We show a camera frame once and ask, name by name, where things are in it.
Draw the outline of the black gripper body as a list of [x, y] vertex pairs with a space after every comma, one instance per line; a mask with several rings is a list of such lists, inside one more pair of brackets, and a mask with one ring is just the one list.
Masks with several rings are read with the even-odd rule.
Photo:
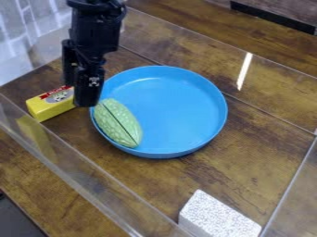
[[79, 64], [103, 61], [119, 47], [125, 4], [120, 0], [65, 0], [72, 9], [69, 40]]

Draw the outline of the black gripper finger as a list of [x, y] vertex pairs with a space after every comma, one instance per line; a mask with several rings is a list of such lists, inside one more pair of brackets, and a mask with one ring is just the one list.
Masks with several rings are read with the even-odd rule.
[[61, 41], [62, 81], [67, 86], [75, 85], [75, 69], [77, 66], [75, 48], [69, 39]]
[[101, 66], [75, 69], [75, 105], [89, 107], [99, 101], [105, 71]]

